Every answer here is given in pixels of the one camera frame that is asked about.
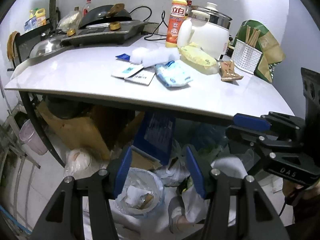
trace white plastic bottle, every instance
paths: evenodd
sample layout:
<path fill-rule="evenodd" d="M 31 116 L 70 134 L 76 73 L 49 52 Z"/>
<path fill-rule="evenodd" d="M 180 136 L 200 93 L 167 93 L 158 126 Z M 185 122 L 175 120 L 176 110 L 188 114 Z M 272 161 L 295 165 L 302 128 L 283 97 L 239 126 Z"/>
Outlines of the white plastic bottle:
<path fill-rule="evenodd" d="M 82 8 L 82 16 L 85 16 L 92 9 L 91 0 L 87 0 L 87 3 Z"/>

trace black table leg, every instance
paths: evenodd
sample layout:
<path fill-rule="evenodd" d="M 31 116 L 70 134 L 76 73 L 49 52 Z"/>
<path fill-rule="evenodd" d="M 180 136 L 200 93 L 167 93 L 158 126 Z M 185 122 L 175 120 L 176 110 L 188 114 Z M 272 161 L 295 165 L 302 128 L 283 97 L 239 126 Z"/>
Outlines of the black table leg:
<path fill-rule="evenodd" d="M 31 123 L 35 127 L 35 130 L 38 133 L 38 135 L 40 136 L 44 145 L 47 147 L 47 149 L 49 150 L 51 155 L 57 160 L 57 162 L 60 163 L 60 165 L 62 167 L 65 167 L 64 162 L 61 160 L 60 156 L 58 155 L 58 153 L 56 152 L 56 150 L 52 146 L 52 143 L 50 142 L 50 140 L 47 137 L 47 135 L 45 134 L 41 124 L 39 123 L 39 120 L 36 116 L 36 113 L 32 107 L 28 92 L 19 91 L 19 93 L 20 93 L 22 103 L 23 103 L 23 105 L 26 109 L 26 112 L 28 114 L 28 117 L 30 118 Z"/>

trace mesh basket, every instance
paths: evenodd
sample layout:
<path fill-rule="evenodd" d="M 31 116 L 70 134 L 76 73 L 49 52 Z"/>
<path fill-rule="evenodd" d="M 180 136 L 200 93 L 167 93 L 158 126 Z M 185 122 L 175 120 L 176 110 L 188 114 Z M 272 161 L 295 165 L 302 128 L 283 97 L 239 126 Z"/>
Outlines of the mesh basket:
<path fill-rule="evenodd" d="M 237 40 L 232 60 L 235 66 L 247 73 L 253 74 L 260 60 L 262 52 L 249 46 L 241 40 Z"/>

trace power cord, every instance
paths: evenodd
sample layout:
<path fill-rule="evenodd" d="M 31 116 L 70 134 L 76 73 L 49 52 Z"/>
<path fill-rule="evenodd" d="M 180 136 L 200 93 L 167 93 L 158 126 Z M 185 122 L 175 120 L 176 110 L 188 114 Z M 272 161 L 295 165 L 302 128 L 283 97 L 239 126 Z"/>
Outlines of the power cord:
<path fill-rule="evenodd" d="M 153 31 L 153 33 L 151 33 L 150 36 L 144 37 L 144 39 L 145 39 L 146 41 L 162 41 L 162 40 L 166 40 L 166 39 L 167 39 L 167 38 L 152 39 L 152 40 L 149 39 L 149 38 L 151 38 L 153 35 L 159 35 L 159 36 L 164 36 L 164 37 L 167 36 L 167 35 L 155 33 L 155 32 L 157 31 L 157 29 L 159 29 L 159 27 L 160 27 L 160 25 L 161 25 L 162 23 L 164 23 L 164 25 L 165 25 L 166 27 L 168 27 L 168 25 L 164 22 L 164 18 L 165 18 L 165 11 L 163 10 L 163 11 L 162 11 L 162 14 L 161 14 L 161 22 L 159 23 L 158 27 L 155 28 L 155 30 Z"/>
<path fill-rule="evenodd" d="M 132 14 L 135 10 L 139 9 L 139 8 L 147 8 L 150 10 L 150 14 L 147 18 L 145 18 L 143 21 L 145 22 L 146 20 L 148 20 L 150 17 L 151 17 L 151 14 L 152 14 L 152 10 L 150 7 L 148 6 L 145 6 L 145 5 L 141 5 L 141 6 L 138 6 L 137 8 L 134 8 L 129 14 Z"/>

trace pot lid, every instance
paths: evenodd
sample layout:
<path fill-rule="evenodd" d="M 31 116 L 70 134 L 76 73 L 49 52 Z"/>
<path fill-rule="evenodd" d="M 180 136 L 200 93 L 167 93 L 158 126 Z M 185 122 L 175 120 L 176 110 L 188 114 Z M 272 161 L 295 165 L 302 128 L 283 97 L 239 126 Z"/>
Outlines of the pot lid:
<path fill-rule="evenodd" d="M 62 47 L 61 39 L 64 38 L 65 35 L 51 35 L 44 41 L 37 43 L 32 50 L 30 51 L 30 58 L 39 57 L 42 55 L 49 54 L 51 52 L 55 52 Z"/>
<path fill-rule="evenodd" d="M 207 6 L 202 7 L 198 5 L 190 6 L 191 13 L 188 15 L 190 18 L 210 22 L 226 29 L 229 29 L 232 18 L 217 10 L 217 5 L 211 2 Z"/>

